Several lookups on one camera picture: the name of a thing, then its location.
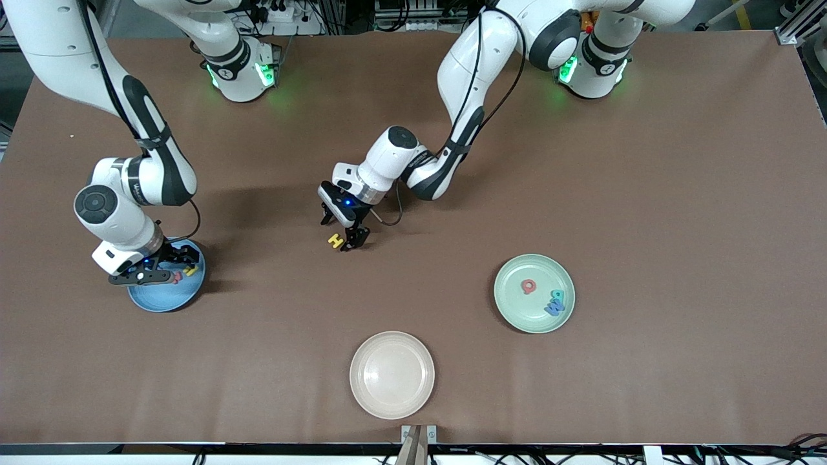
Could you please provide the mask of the green plate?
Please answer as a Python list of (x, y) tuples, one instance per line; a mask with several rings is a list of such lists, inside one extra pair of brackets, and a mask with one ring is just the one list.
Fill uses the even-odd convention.
[[(525, 279), (537, 283), (536, 292), (523, 294), (520, 283)], [(553, 289), (562, 289), (565, 293), (566, 312), (558, 317), (544, 311)], [(575, 285), (567, 270), (552, 258), (538, 254), (519, 255), (505, 262), (494, 277), (493, 297), (501, 316), (514, 329), (530, 335), (561, 329), (573, 314), (576, 303)]]

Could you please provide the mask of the blue plate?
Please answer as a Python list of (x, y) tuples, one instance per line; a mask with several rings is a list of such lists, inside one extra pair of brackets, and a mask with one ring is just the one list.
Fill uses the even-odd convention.
[[(181, 310), (194, 302), (201, 293), (207, 276), (207, 263), (203, 251), (192, 240), (177, 242), (174, 247), (197, 247), (199, 250), (199, 271), (194, 276), (184, 276), (177, 284), (143, 285), (127, 288), (130, 299), (139, 308), (156, 314)], [(163, 263), (162, 269), (171, 272), (183, 271), (182, 265)]]

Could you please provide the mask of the beige plate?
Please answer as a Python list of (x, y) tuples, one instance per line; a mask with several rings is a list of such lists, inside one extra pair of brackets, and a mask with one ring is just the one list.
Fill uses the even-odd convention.
[(416, 336), (384, 331), (357, 348), (349, 380), (351, 393), (364, 411), (381, 420), (402, 420), (428, 403), (436, 366)]

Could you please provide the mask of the white power strip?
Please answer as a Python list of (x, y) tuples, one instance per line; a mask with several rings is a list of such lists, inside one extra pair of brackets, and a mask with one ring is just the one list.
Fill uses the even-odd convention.
[(236, 27), (258, 36), (317, 36), (327, 27), (308, 0), (242, 0)]

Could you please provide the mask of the black equipment rack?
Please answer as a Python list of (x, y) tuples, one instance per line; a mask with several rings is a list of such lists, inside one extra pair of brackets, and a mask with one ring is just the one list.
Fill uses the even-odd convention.
[(374, 30), (459, 33), (469, 23), (467, 0), (374, 0), (370, 22)]

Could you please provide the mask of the aluminium frame post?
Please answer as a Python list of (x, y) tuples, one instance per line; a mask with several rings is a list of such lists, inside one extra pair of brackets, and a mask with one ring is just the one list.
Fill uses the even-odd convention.
[(778, 44), (800, 48), (822, 29), (822, 20), (827, 17), (827, 0), (785, 0), (779, 12), (784, 20), (775, 29)]
[(3, 0), (0, 0), (0, 53), (11, 52), (21, 52), (21, 48), (9, 23), (8, 13), (3, 6)]

